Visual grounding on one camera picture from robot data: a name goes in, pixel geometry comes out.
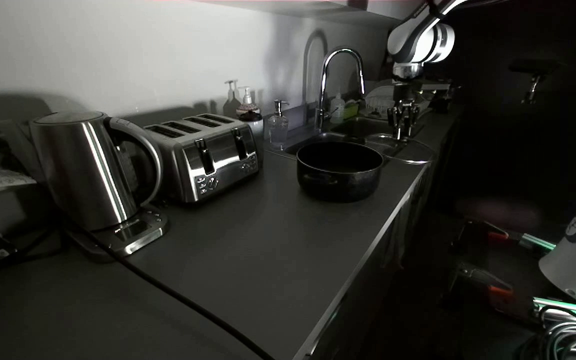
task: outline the toaster slot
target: toaster slot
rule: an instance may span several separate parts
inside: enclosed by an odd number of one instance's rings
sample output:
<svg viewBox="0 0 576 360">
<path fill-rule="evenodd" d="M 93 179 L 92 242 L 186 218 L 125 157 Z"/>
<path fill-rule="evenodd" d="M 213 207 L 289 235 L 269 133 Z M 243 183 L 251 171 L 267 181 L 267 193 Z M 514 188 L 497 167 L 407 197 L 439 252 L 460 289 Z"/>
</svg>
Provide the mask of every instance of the toaster slot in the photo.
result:
<svg viewBox="0 0 576 360">
<path fill-rule="evenodd" d="M 230 130 L 230 132 L 232 133 L 232 136 L 235 138 L 235 146 L 237 148 L 239 159 L 240 160 L 246 159 L 248 157 L 248 153 L 246 151 L 246 144 L 244 143 L 242 133 L 237 127 L 235 127 L 233 130 Z"/>
<path fill-rule="evenodd" d="M 216 128 L 219 126 L 218 123 L 208 121 L 205 118 L 201 118 L 201 117 L 187 117 L 183 120 L 187 120 L 187 121 L 190 121 L 190 122 L 195 123 L 195 124 L 207 126 L 208 128 Z"/>
<path fill-rule="evenodd" d="M 166 127 L 159 126 L 159 125 L 146 126 L 146 127 L 144 127 L 144 129 L 150 130 L 151 132 L 155 132 L 157 134 L 161 134 L 161 135 L 163 135 L 167 138 L 170 138 L 170 139 L 175 139 L 175 138 L 184 136 L 184 134 L 182 134 L 181 132 L 176 132 L 174 130 L 167 129 Z"/>
<path fill-rule="evenodd" d="M 183 125 L 182 123 L 178 123 L 178 122 L 174 122 L 174 121 L 168 121 L 168 122 L 162 123 L 162 125 L 165 125 L 169 128 L 181 130 L 182 132 L 189 133 L 189 134 L 198 133 L 201 131 L 201 130 L 195 129 L 194 127 L 190 127 L 188 125 Z"/>
<path fill-rule="evenodd" d="M 204 139 L 197 139 L 194 141 L 194 146 L 197 147 L 199 152 L 199 159 L 201 159 L 201 164 L 203 165 L 203 171 L 208 174 L 215 172 L 215 162 L 213 161 L 213 156 L 206 146 L 206 141 Z"/>
<path fill-rule="evenodd" d="M 197 117 L 203 117 L 204 119 L 217 121 L 217 123 L 222 123 L 222 124 L 232 124 L 233 123 L 233 121 L 229 118 L 217 116 L 214 114 L 201 114 L 201 115 L 197 115 Z"/>
</svg>

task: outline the four-slice toaster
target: four-slice toaster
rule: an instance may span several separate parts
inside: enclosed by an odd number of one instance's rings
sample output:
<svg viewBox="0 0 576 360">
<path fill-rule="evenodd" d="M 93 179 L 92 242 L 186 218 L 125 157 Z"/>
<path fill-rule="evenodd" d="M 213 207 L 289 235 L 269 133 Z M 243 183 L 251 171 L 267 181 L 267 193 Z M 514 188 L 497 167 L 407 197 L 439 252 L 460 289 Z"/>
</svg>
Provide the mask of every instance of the four-slice toaster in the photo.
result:
<svg viewBox="0 0 576 360">
<path fill-rule="evenodd" d="M 250 127 L 217 114 L 199 114 L 144 127 L 162 156 L 162 193 L 194 203 L 258 173 Z"/>
</svg>

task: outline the gray countertop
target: gray countertop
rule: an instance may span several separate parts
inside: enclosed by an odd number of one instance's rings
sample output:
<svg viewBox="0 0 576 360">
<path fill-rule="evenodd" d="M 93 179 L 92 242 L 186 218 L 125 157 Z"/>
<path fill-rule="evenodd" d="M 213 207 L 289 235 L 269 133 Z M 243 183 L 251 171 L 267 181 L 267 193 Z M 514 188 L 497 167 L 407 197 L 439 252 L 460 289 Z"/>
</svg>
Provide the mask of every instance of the gray countertop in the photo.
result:
<svg viewBox="0 0 576 360">
<path fill-rule="evenodd" d="M 455 114 L 429 114 L 435 150 Z M 170 231 L 128 259 L 277 360 L 301 359 L 423 166 L 391 161 L 375 194 L 309 198 L 294 159 L 201 205 L 170 205 Z M 77 249 L 0 271 L 0 359 L 254 359 L 217 326 L 116 263 Z"/>
</svg>

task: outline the kettle lid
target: kettle lid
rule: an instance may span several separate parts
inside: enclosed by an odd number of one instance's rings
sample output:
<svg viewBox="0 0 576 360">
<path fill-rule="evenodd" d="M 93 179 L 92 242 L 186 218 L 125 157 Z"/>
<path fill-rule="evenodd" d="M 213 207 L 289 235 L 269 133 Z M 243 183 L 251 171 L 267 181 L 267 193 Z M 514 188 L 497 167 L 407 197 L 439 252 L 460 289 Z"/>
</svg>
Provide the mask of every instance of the kettle lid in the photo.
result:
<svg viewBox="0 0 576 360">
<path fill-rule="evenodd" d="M 105 116 L 106 114 L 101 111 L 55 112 L 48 116 L 38 118 L 34 122 L 41 125 L 59 125 L 68 123 L 82 123 L 84 121 L 92 121 Z"/>
</svg>

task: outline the pot handle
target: pot handle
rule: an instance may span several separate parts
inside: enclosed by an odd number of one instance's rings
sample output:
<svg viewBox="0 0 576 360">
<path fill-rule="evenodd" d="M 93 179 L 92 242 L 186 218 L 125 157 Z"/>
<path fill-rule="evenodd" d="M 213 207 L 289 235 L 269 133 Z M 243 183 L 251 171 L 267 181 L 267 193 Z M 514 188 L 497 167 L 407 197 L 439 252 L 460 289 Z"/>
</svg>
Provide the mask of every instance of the pot handle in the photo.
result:
<svg viewBox="0 0 576 360">
<path fill-rule="evenodd" d="M 317 185 L 336 185 L 337 179 L 326 173 L 306 173 L 304 179 Z"/>
<path fill-rule="evenodd" d="M 150 155 L 152 162 L 155 166 L 155 186 L 152 189 L 152 193 L 141 202 L 141 206 L 147 205 L 155 198 L 157 192 L 160 191 L 162 186 L 163 170 L 162 170 L 162 153 L 160 153 L 160 148 L 153 143 L 151 137 L 148 135 L 146 130 L 135 125 L 134 123 L 124 120 L 123 118 L 113 117 L 108 120 L 108 127 L 112 130 L 117 130 L 117 132 L 125 133 L 126 135 L 137 139 L 137 141 L 143 145 L 144 150 Z"/>
</svg>

